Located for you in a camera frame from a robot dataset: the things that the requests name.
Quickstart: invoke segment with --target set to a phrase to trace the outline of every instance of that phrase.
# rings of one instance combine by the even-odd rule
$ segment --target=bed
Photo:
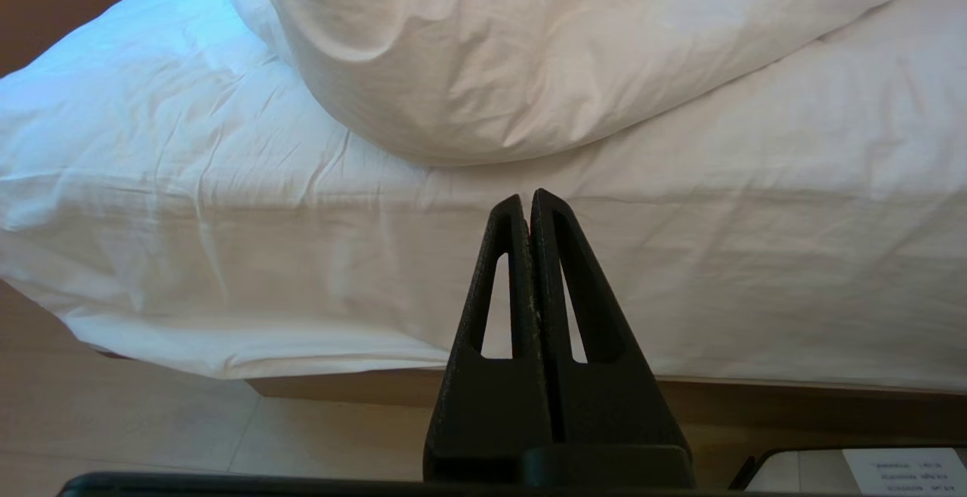
[[[0,80],[0,278],[207,376],[438,367],[490,208],[544,187],[659,376],[962,393],[965,2],[894,0],[600,142],[447,168],[329,117],[230,0],[124,0]]]

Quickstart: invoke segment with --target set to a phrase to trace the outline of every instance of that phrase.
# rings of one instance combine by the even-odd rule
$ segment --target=floor
[[[0,480],[52,497],[92,471],[420,480],[431,409],[259,397],[245,382],[104,358],[0,282]],[[749,455],[911,438],[684,424],[698,482],[726,487]]]

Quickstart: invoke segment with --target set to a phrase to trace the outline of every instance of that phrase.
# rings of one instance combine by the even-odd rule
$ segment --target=mattress
[[[329,117],[229,0],[124,0],[0,80],[0,277],[173,369],[441,366],[490,208],[544,187],[656,374],[967,390],[965,2],[894,0],[583,148],[435,168]]]

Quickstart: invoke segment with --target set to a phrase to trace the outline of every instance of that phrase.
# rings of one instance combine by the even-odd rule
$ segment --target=wrinkled fabric
[[[124,0],[0,80],[0,277],[173,369],[441,366],[490,208],[545,187],[660,376],[967,390],[964,4],[894,0],[585,148],[444,169],[329,116],[231,0]],[[491,310],[508,355],[504,287]]]
[[[336,121],[467,165],[611,136],[890,0],[271,1],[263,23]]]

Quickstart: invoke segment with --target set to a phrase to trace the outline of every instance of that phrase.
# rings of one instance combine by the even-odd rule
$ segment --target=white paper
[[[967,469],[953,448],[843,449],[864,495],[967,495]]]

